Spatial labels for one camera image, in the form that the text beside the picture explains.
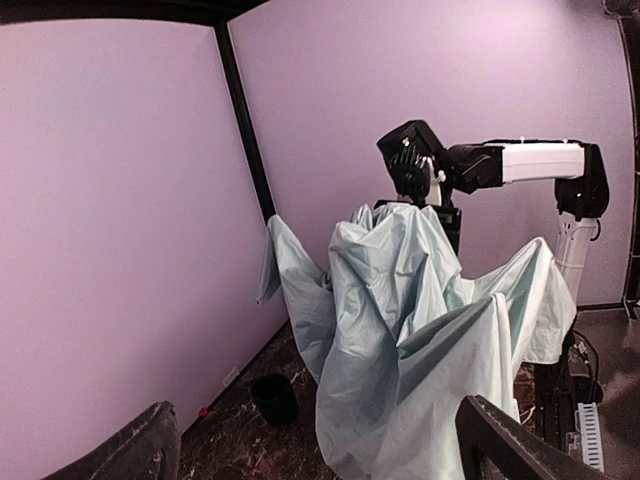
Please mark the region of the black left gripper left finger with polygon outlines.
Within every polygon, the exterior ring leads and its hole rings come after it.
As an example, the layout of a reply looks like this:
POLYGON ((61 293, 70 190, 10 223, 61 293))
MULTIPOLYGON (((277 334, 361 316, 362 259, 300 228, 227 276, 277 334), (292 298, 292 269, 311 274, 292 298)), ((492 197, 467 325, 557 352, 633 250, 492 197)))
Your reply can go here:
POLYGON ((174 406, 157 402, 94 450, 47 476, 73 479, 175 479, 181 433, 174 406))

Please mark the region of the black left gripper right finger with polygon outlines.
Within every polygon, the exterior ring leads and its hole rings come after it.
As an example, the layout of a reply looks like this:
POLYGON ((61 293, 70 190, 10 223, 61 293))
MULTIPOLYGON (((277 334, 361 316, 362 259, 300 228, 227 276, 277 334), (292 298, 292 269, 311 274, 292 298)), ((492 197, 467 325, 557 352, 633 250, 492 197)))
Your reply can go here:
POLYGON ((573 455, 526 431, 482 396, 466 396, 457 411, 457 439, 465 479, 610 479, 573 455))

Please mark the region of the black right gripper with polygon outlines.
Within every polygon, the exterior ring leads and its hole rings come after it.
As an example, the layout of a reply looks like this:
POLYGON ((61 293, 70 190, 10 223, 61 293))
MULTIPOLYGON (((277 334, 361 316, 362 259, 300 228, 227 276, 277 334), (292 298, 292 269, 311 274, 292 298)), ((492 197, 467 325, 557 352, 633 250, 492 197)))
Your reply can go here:
POLYGON ((455 207, 379 200, 374 206, 374 235, 405 256, 428 255, 457 260, 462 212, 455 207))

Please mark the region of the mint green folding umbrella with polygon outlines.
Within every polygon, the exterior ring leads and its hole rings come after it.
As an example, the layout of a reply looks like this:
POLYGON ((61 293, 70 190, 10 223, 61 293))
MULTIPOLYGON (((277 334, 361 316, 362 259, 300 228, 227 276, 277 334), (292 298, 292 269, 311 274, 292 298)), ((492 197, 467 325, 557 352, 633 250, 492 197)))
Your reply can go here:
POLYGON ((519 367, 559 360, 576 305, 544 239, 479 278, 461 269, 429 207, 360 207, 335 226, 327 268, 269 219, 258 299, 284 296, 337 476, 461 478, 462 399, 514 415, 519 367))

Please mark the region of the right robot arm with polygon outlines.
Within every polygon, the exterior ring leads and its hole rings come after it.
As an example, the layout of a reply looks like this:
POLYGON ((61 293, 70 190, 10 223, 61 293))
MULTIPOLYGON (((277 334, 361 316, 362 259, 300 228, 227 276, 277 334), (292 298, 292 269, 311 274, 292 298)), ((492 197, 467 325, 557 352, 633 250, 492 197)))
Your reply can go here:
POLYGON ((445 147, 423 120, 410 120, 376 143, 402 201, 435 209, 452 247, 460 243, 462 212, 452 194, 551 179, 559 214, 556 263, 571 294, 579 292, 591 242, 609 205, 598 145, 578 140, 494 139, 445 147))

